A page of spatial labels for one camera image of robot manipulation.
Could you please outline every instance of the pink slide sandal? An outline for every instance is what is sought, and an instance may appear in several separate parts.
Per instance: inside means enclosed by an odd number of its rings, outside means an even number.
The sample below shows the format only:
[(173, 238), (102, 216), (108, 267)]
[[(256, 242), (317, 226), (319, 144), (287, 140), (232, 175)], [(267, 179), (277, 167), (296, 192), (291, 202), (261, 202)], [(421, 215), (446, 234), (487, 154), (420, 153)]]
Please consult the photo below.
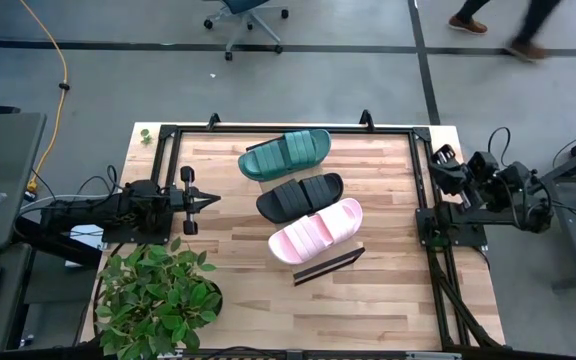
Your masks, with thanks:
[(330, 246), (352, 237), (363, 219), (355, 199), (343, 199), (314, 215), (304, 216), (268, 239), (270, 251), (282, 262), (302, 264)]

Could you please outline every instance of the office chair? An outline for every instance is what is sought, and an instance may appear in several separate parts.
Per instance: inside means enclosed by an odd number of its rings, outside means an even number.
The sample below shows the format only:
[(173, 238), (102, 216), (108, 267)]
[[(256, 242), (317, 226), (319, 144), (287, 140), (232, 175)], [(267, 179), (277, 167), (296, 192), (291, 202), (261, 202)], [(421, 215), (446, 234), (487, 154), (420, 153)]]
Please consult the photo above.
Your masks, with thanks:
[(219, 0), (224, 4), (216, 14), (210, 15), (204, 21), (204, 27), (208, 30), (212, 29), (213, 21), (227, 20), (227, 19), (241, 19), (237, 30), (230, 37), (230, 41), (226, 45), (226, 60), (232, 61), (232, 46), (237, 40), (241, 38), (244, 32), (244, 28), (248, 30), (253, 29), (253, 24), (261, 27), (261, 29), (268, 34), (275, 42), (275, 52), (281, 54), (283, 52), (283, 47), (280, 45), (281, 39), (274, 31), (266, 24), (258, 15), (259, 11), (267, 11), (274, 9), (281, 9), (281, 18), (288, 18), (288, 9), (283, 6), (260, 6), (267, 3), (269, 0)]

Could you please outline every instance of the slide sandal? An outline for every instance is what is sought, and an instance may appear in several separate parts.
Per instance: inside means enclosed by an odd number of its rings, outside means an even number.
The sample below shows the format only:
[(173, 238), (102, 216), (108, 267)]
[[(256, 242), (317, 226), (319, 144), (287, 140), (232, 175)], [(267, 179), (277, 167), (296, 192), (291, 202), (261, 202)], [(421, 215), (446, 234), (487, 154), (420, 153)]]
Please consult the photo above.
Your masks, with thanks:
[(282, 262), (302, 264), (330, 246), (352, 237), (359, 230), (362, 218), (359, 202), (343, 199), (277, 231), (268, 239), (268, 246)]
[(344, 183), (339, 174), (291, 179), (257, 198), (259, 213), (275, 224), (299, 219), (339, 201)]
[(246, 149), (239, 157), (239, 169), (251, 180), (274, 180), (319, 164), (328, 155), (330, 143), (326, 130), (285, 133)]

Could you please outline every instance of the black slide sandal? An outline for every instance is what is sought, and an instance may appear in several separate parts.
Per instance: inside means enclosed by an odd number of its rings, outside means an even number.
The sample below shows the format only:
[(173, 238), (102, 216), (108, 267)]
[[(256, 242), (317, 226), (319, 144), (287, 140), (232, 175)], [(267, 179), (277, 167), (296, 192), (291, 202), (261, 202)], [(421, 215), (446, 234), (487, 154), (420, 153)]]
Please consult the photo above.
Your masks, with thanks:
[(257, 198), (259, 213), (275, 224), (299, 219), (328, 207), (341, 198), (344, 183), (339, 174), (294, 179)]

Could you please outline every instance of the gray floor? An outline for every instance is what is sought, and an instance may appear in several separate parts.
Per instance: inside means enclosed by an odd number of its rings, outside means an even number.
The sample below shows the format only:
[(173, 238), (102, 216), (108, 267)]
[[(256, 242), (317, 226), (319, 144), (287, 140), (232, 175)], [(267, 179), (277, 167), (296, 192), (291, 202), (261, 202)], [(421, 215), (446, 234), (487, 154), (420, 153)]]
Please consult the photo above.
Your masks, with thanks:
[[(201, 23), (215, 4), (199, 0), (28, 3), (60, 40), (223, 44), (232, 31), (232, 24), (218, 24), (207, 32)], [(415, 44), (406, 0), (276, 3), (291, 7), (288, 20), (268, 18), (288, 45)], [(527, 0), (492, 1), (477, 16), (491, 27), (483, 37), (446, 29), (446, 19), (461, 0), (416, 3), (427, 46), (498, 48), (516, 30)], [(0, 0), (0, 39), (44, 36), (21, 5)], [(268, 43), (256, 30), (245, 41)], [(576, 48), (576, 0), (562, 3), (540, 41), (549, 48)], [(103, 174), (108, 163), (121, 170), (136, 121), (205, 121), (218, 112), (224, 121), (354, 123), (364, 108), (382, 124), (429, 121), (413, 54), (237, 52), (232, 63), (225, 62), (221, 52), (209, 51), (73, 50), (65, 56), (72, 91), (57, 145), (42, 169), (60, 194)], [(576, 137), (576, 57), (552, 58), (537, 66), (502, 56), (433, 55), (428, 62), (441, 122), (458, 127), (466, 153), (485, 149), (490, 132), (508, 126), (513, 138), (507, 159), (545, 172), (554, 153)], [(0, 49), (0, 105), (53, 119), (61, 77), (53, 50)], [(502, 143), (500, 138), (496, 154)], [(101, 191), (95, 186), (89, 190)], [(500, 227), (486, 231), (507, 343), (522, 350), (576, 355), (576, 290), (550, 290), (551, 282), (576, 271), (558, 227), (543, 235)], [(41, 262), (44, 271), (58, 263)], [(75, 276), (85, 294), (90, 279)], [(45, 290), (35, 289), (33, 301), (45, 301)], [(80, 299), (72, 296), (68, 306), (76, 307)], [(60, 331), (72, 329), (50, 329)], [(70, 339), (64, 334), (58, 338), (54, 344), (66, 345)]]

